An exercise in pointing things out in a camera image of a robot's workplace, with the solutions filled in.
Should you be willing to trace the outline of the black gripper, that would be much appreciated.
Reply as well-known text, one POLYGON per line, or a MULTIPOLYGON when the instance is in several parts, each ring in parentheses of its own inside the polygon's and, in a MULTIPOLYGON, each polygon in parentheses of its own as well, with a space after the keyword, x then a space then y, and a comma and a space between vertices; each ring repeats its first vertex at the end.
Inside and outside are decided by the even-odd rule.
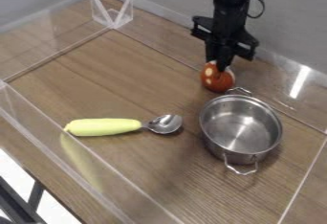
POLYGON ((258 39, 247 32, 248 5, 240 8, 218 6, 214 16, 192 18, 191 34, 206 43, 206 60, 218 61, 219 71, 230 66, 235 56, 252 60, 258 39))

